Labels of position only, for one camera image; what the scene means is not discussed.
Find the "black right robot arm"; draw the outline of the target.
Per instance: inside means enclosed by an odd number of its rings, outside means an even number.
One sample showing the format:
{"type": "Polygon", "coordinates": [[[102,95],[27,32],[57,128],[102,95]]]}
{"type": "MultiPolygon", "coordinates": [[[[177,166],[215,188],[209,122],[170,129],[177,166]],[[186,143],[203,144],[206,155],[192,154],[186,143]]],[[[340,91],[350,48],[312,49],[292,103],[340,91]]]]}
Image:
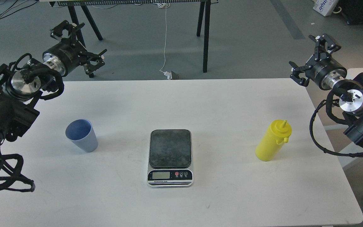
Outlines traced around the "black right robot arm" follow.
{"type": "Polygon", "coordinates": [[[314,53],[304,66],[290,61],[290,78],[300,86],[307,87],[314,82],[319,89],[328,90],[326,99],[322,100],[309,124],[309,132],[314,144],[324,153],[344,157],[363,157],[363,152],[343,154],[321,146],[314,137],[314,120],[318,111],[325,107],[327,116],[339,125],[346,125],[344,134],[357,146],[363,148],[363,73],[354,79],[347,79],[347,69],[332,57],[332,53],[341,46],[328,34],[312,36],[314,53]]]}

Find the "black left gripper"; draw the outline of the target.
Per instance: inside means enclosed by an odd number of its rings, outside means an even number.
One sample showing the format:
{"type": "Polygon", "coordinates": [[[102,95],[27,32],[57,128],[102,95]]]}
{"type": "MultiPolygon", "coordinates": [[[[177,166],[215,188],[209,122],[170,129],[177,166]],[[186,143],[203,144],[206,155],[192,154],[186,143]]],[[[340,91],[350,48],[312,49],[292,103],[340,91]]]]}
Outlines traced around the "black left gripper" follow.
{"type": "Polygon", "coordinates": [[[95,77],[94,72],[105,65],[103,54],[107,52],[107,49],[98,54],[87,50],[82,51],[84,42],[83,38],[78,39],[78,34],[84,26],[85,23],[77,25],[64,20],[49,31],[51,38],[59,42],[67,39],[71,43],[58,43],[42,54],[43,62],[51,69],[58,71],[63,77],[66,77],[78,66],[83,66],[85,73],[92,79],[95,77]]]}

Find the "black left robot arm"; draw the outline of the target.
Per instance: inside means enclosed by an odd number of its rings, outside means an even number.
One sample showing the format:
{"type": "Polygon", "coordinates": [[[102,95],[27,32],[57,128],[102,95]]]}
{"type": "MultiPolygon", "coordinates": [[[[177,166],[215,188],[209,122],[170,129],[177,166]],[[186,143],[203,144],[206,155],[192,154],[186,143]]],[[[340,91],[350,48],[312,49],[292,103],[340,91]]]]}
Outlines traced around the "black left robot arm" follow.
{"type": "MultiPolygon", "coordinates": [[[[95,54],[86,50],[77,39],[84,27],[64,20],[50,31],[58,44],[42,55],[42,62],[25,53],[16,61],[0,66],[0,148],[4,141],[16,141],[32,126],[39,111],[35,106],[39,100],[51,100],[64,92],[63,78],[79,66],[92,78],[94,71],[104,66],[104,53],[95,54]]],[[[21,171],[24,159],[19,154],[2,154],[0,149],[0,191],[15,189],[11,186],[19,181],[29,185],[18,192],[33,192],[35,183],[21,171]]]]}

